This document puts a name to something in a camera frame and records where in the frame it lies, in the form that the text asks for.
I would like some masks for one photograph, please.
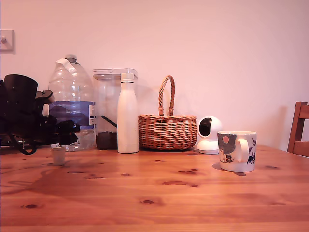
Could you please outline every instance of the black cable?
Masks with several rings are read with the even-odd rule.
[[[14,145],[15,148],[17,148],[21,153],[25,154],[25,155],[32,155],[34,152],[36,152],[37,148],[35,147],[35,145],[31,145],[32,147],[32,151],[27,152],[25,149],[23,149],[23,147],[16,141],[16,139],[14,138],[13,135],[9,135],[10,140],[12,142],[12,144]]]

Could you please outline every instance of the plastic water bottle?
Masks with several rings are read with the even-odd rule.
[[[94,145],[94,91],[90,77],[77,63],[75,55],[66,55],[56,61],[56,68],[50,78],[49,89],[55,102],[49,105],[49,114],[57,122],[73,120],[81,125],[76,133],[78,141],[67,147],[68,151],[92,148]]]
[[[134,74],[121,74],[121,92],[117,108],[117,141],[119,153],[139,151],[139,118],[134,93]]]

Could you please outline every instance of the black equipment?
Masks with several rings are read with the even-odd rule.
[[[69,145],[77,141],[74,134],[80,125],[42,114],[44,104],[54,101],[52,91],[37,91],[38,83],[26,76],[11,74],[0,81],[0,136],[9,135],[13,145],[23,154],[31,155],[38,145],[60,143]],[[27,152],[16,141],[20,137],[30,144]]]

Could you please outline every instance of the light switch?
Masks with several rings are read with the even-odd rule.
[[[1,30],[1,51],[13,51],[13,30]]]

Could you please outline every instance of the water bottle cap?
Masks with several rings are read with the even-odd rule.
[[[66,54],[64,59],[77,59],[77,56],[74,54]]]
[[[131,72],[123,72],[120,75],[120,82],[132,82],[134,83],[134,74]]]

